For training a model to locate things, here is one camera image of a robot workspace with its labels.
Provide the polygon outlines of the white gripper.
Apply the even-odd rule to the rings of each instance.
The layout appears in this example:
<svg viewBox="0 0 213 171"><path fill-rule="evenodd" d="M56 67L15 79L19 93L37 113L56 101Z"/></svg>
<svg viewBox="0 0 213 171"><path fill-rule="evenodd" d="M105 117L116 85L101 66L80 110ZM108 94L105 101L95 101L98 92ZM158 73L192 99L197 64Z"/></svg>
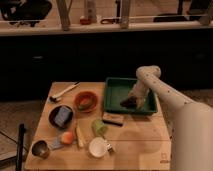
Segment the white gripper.
<svg viewBox="0 0 213 171"><path fill-rule="evenodd" d="M149 89L140 82L136 82L133 88L130 90L129 95L136 97L136 108L140 109L144 103L145 99L149 93Z"/></svg>

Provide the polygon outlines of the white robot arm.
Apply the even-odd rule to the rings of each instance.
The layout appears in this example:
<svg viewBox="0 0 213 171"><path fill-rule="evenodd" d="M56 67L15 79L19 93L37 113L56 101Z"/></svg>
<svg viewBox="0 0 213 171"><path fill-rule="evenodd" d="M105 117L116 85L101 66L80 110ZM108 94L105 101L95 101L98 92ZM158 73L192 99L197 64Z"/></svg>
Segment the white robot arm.
<svg viewBox="0 0 213 171"><path fill-rule="evenodd" d="M158 66L139 67L129 96L141 106L151 89L173 109L170 171L213 171L213 108L164 83L160 75Z"/></svg>

